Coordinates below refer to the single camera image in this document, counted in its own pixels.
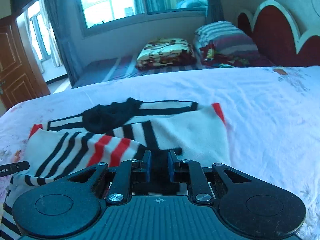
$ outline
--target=striped mattress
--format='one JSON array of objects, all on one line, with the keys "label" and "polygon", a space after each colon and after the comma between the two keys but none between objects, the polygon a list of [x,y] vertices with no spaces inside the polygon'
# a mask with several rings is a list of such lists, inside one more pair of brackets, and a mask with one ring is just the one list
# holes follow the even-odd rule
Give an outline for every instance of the striped mattress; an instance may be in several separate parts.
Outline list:
[{"label": "striped mattress", "polygon": [[137,56],[138,55],[136,54],[131,56],[94,61],[87,65],[87,67],[85,67],[83,74],[72,88],[83,87],[86,85],[111,80],[158,73],[214,68],[211,66],[203,66],[198,59],[197,63],[194,65],[163,67],[158,69],[140,71],[135,68]]}]

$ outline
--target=scalloped headboard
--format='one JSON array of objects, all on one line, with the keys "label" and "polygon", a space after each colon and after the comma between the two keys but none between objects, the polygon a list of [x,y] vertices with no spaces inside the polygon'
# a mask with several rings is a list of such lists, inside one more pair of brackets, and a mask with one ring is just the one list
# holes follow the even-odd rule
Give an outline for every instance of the scalloped headboard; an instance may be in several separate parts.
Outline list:
[{"label": "scalloped headboard", "polygon": [[320,26],[300,35],[290,12],[274,0],[263,2],[254,16],[248,10],[241,10],[238,28],[276,65],[320,65]]}]

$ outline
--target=silver bolt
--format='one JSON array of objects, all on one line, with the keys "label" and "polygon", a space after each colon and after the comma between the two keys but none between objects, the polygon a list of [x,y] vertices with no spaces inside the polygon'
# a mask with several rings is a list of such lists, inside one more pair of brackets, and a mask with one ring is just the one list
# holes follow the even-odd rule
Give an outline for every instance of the silver bolt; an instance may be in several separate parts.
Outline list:
[{"label": "silver bolt", "polygon": [[209,194],[201,193],[196,195],[196,199],[201,202],[207,202],[211,200],[211,196]]},{"label": "silver bolt", "polygon": [[121,195],[119,193],[111,194],[108,196],[108,199],[113,202],[119,202],[119,201],[123,200],[123,195]]}]

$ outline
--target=door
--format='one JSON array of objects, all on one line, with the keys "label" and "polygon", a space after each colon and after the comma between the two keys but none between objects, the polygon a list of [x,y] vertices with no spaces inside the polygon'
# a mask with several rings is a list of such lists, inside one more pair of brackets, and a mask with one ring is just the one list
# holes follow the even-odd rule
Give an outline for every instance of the door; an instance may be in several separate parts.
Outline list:
[{"label": "door", "polygon": [[0,99],[7,109],[50,94],[34,64],[23,47],[15,16],[0,19]]}]

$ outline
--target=window sill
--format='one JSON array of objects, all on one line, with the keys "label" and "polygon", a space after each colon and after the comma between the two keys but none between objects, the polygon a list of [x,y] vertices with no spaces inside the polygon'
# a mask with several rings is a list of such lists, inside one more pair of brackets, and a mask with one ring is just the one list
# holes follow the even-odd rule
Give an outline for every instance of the window sill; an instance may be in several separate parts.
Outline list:
[{"label": "window sill", "polygon": [[179,17],[205,16],[205,13],[206,13],[205,10],[181,10],[181,11],[155,13],[151,15],[137,14],[137,15],[121,18],[118,20],[106,22],[100,25],[92,26],[89,29],[83,26],[82,36],[83,38],[87,38],[87,37],[94,36],[94,35],[107,32],[110,30],[114,30],[117,28],[122,28],[125,26],[133,25],[133,24],[155,21],[155,20],[163,20],[163,19],[179,18]]}]

